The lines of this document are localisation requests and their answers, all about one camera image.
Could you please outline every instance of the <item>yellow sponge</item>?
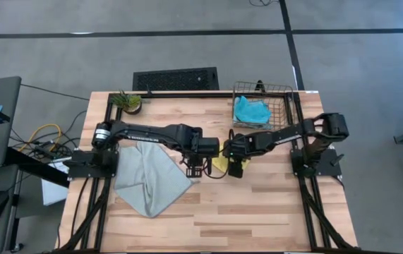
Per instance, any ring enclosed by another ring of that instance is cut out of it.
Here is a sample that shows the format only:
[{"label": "yellow sponge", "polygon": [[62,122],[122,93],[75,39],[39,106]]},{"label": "yellow sponge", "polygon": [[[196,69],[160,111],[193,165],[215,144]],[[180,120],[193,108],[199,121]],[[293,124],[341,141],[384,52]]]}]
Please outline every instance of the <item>yellow sponge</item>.
[{"label": "yellow sponge", "polygon": [[[220,151],[221,150],[223,150],[223,143],[221,143],[220,145]],[[249,159],[247,159],[245,162],[242,162],[242,169],[245,169],[249,162]],[[212,164],[221,172],[226,172],[228,169],[228,159],[223,156],[222,152],[218,155],[217,158],[212,158]]]}]

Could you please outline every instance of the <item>metal wire basket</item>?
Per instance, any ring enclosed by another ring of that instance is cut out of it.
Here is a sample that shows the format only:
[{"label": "metal wire basket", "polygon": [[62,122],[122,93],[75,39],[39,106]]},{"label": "metal wire basket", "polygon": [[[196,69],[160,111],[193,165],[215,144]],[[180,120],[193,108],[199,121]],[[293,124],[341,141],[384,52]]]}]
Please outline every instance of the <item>metal wire basket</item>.
[{"label": "metal wire basket", "polygon": [[[254,128],[263,130],[279,130],[289,126],[288,116],[294,119],[294,93],[292,87],[286,85],[264,84],[237,81],[233,89],[232,117],[233,126],[239,128]],[[234,109],[239,98],[244,96],[250,103],[261,101],[271,112],[267,123],[252,123],[241,121],[236,117]]]}]

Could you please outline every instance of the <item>gray cloth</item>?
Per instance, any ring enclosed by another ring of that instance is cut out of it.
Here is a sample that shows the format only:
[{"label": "gray cloth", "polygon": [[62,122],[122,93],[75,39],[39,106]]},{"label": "gray cloth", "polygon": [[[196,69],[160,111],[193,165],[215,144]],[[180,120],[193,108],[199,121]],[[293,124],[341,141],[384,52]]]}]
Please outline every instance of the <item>gray cloth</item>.
[{"label": "gray cloth", "polygon": [[120,149],[114,190],[143,216],[156,217],[192,184],[159,145]]}]

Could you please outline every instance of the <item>wooden table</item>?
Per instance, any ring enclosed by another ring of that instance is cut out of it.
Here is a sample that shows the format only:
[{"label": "wooden table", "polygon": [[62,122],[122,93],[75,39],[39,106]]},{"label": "wooden table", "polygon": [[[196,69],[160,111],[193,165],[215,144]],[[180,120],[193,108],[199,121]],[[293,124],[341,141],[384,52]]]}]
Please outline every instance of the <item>wooden table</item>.
[{"label": "wooden table", "polygon": [[[104,120],[109,92],[93,92],[80,141],[91,150],[95,126]],[[305,118],[323,112],[318,93],[300,92]],[[227,139],[231,128],[232,99],[151,99],[139,115],[123,114],[122,121],[149,126],[184,123],[203,128],[205,137]],[[250,129],[234,129],[250,133]],[[121,145],[133,145],[128,140]],[[139,251],[284,251],[310,250],[301,195],[291,171],[290,143],[277,146],[262,157],[254,157],[242,179],[220,180],[204,176],[160,216],[140,216],[114,191],[109,195],[102,252]],[[179,161],[178,152],[167,150]],[[215,175],[220,175],[212,168]],[[62,245],[70,237],[76,201],[84,179],[71,182],[61,219]],[[349,209],[342,187],[331,177],[318,177],[325,215],[336,230],[356,245]],[[83,192],[76,228],[86,214],[91,179]],[[318,245],[322,246],[318,220],[314,218]],[[94,245],[97,218],[93,220],[88,247]]]}]

